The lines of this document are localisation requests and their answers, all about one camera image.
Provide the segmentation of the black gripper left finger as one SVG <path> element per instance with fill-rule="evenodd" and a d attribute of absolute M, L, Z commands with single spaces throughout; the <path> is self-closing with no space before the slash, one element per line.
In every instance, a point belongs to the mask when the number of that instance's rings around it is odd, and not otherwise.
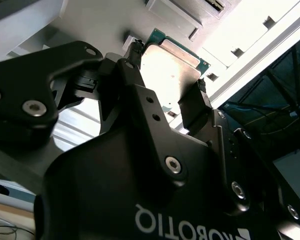
<path fill-rule="evenodd" d="M 78 189 L 132 167 L 155 189 L 188 178 L 176 135 L 140 74 L 143 43 L 112 61 L 75 41 L 0 62 L 0 174 L 34 193 Z M 84 98 L 97 100 L 101 135 L 61 153 L 52 132 L 59 114 Z"/>

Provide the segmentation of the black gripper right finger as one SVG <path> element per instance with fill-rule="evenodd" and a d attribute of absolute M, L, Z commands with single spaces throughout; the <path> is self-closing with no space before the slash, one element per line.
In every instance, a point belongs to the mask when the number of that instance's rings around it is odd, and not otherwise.
<path fill-rule="evenodd" d="M 284 235 L 300 234 L 300 199 L 276 166 L 263 158 L 245 129 L 231 131 L 225 115 L 211 106 L 203 80 L 186 83 L 178 101 L 191 137 L 206 143 L 218 186 L 218 205 L 242 217 L 259 210 Z"/>

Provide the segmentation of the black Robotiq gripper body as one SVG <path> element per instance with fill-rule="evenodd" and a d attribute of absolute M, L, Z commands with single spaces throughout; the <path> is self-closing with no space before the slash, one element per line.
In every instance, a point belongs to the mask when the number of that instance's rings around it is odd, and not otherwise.
<path fill-rule="evenodd" d="M 226 214 L 218 205 L 212 151 L 177 133 L 187 168 L 177 188 L 143 184 L 132 167 L 115 178 L 97 176 L 82 188 L 42 188 L 36 226 L 46 240 L 278 240 L 260 210 Z"/>

